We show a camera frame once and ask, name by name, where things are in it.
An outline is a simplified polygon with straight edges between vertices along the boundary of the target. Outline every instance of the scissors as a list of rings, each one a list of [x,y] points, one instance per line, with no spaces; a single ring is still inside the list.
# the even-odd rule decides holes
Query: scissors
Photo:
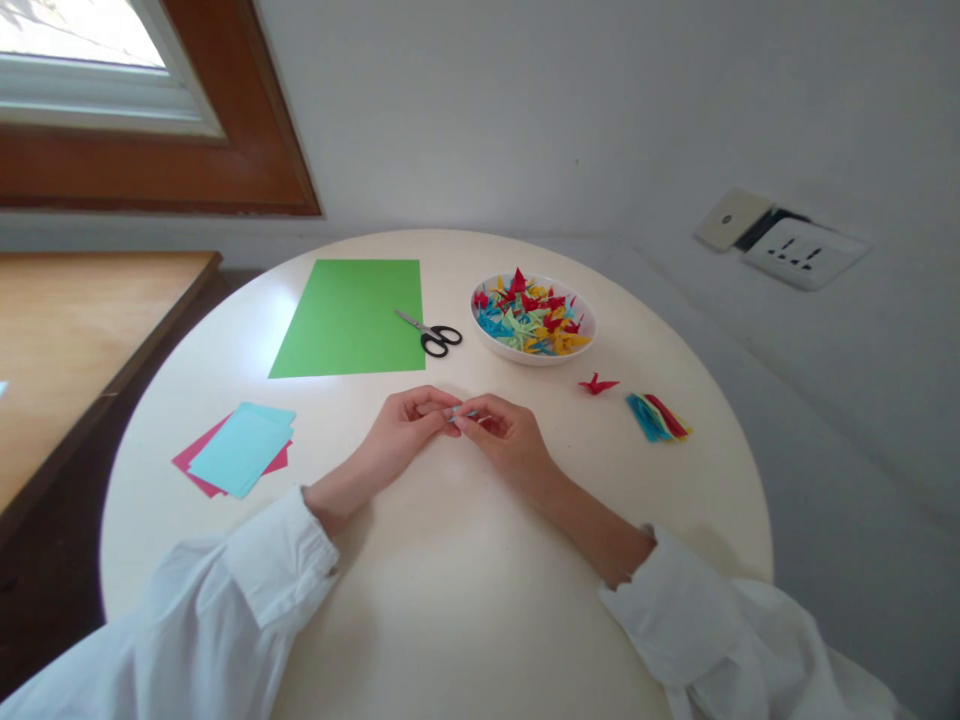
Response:
[[[420,345],[423,346],[424,352],[430,357],[446,357],[447,353],[450,352],[450,348],[447,347],[448,345],[459,345],[463,341],[463,335],[460,334],[459,330],[454,330],[446,325],[427,327],[406,313],[402,313],[399,310],[394,310],[394,312],[420,331]],[[456,335],[456,339],[450,337],[450,333]],[[433,352],[427,343],[437,345],[443,352]]]

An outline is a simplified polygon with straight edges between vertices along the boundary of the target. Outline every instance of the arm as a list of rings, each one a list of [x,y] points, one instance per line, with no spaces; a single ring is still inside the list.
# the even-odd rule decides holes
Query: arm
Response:
[[[474,411],[480,422],[466,417]],[[455,422],[596,569],[601,600],[678,720],[695,717],[694,706],[716,718],[906,717],[784,593],[728,581],[667,530],[634,528],[564,475],[526,408],[485,395],[465,402]]]
[[[294,638],[333,586],[330,538],[447,423],[457,398],[393,395],[350,458],[225,537],[177,545],[133,612],[64,653],[0,718],[265,718]]]

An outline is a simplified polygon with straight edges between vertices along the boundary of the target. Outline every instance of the round white table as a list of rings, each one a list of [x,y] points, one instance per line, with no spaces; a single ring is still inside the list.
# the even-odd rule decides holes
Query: round white table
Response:
[[[424,317],[463,344],[423,372],[268,380],[317,258],[417,258]],[[584,295],[597,345],[556,368],[480,345],[469,293],[519,265]],[[410,342],[418,338],[411,329]],[[594,397],[592,373],[621,385]],[[689,347],[643,303],[569,258],[479,233],[418,230],[327,245],[245,286],[180,343],[120,446],[103,518],[108,618],[134,606],[176,542],[227,532],[346,458],[384,397],[432,383],[534,410],[551,453],[633,523],[658,522],[720,570],[771,580],[766,501],[726,399]],[[624,401],[659,396],[695,428],[650,444]],[[241,401],[296,410],[290,465],[243,500],[207,499],[170,462]],[[659,686],[597,598],[565,539],[496,479],[465,438],[439,438],[338,542],[342,577],[298,638],[273,717],[670,717]]]

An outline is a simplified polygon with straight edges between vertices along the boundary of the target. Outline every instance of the white bowl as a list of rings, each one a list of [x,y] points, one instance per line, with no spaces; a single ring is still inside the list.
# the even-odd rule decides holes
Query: white bowl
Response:
[[[470,297],[468,298],[468,302],[470,303],[470,314],[473,316],[473,327],[480,336],[480,341],[487,348],[495,352],[500,357],[505,357],[507,360],[512,360],[513,362],[520,363],[521,365],[552,367],[554,365],[562,365],[565,362],[569,362],[575,357],[580,357],[587,352],[587,350],[596,345],[597,332],[600,328],[599,324],[597,323],[597,316],[594,314],[593,308],[590,307],[590,304],[584,300],[583,296],[574,288],[560,282],[559,280],[554,280],[553,278],[549,278],[546,275],[540,275],[539,273],[530,273],[527,275],[527,281],[529,282],[531,279],[534,279],[538,285],[542,285],[545,288],[552,287],[554,292],[558,295],[576,295],[576,300],[574,301],[573,307],[577,311],[577,317],[583,315],[583,322],[580,325],[580,334],[593,339],[586,345],[581,345],[580,347],[575,348],[574,351],[569,355],[531,355],[530,353],[521,352],[520,350],[514,350],[512,347],[507,347],[496,338],[488,335],[486,330],[480,327],[480,323],[477,322],[477,315],[479,314],[479,311],[473,306],[473,296],[477,292],[482,292],[484,285],[486,285],[488,292],[491,289],[496,288],[498,278],[502,278],[503,286],[505,288],[509,288],[510,283],[513,282],[513,276],[515,272],[515,270],[511,270],[510,272],[494,275],[493,277],[489,277],[481,283],[477,283],[477,286],[471,291]]]

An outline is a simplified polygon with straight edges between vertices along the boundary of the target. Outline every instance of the scissor blade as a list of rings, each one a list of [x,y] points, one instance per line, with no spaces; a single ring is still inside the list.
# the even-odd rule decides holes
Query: scissor blade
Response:
[[[399,310],[394,310],[394,312],[395,312],[397,315],[399,315],[400,317],[402,317],[404,320],[406,320],[408,323],[410,323],[411,325],[413,325],[415,328],[419,328],[419,327],[420,327],[421,323],[420,323],[419,320],[414,320],[412,317],[410,317],[410,316],[407,315],[406,313],[400,312]]]

